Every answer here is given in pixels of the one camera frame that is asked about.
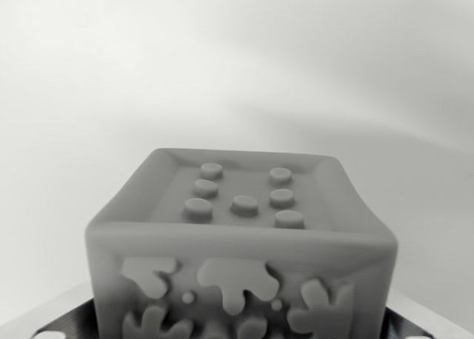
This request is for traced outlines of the silver black-tipped gripper right finger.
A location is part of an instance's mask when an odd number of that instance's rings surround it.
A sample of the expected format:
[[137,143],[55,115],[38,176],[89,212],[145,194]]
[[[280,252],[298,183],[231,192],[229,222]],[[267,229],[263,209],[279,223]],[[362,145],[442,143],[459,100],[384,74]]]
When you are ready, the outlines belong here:
[[391,289],[381,338],[473,338],[473,333]]

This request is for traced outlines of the silver black-tipped gripper left finger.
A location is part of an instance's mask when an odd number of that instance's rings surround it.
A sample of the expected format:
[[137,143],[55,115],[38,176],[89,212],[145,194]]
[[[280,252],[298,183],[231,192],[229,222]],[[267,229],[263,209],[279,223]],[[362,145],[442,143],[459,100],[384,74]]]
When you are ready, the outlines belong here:
[[38,329],[92,298],[91,283],[80,283],[46,303],[2,324],[1,338],[32,338]]

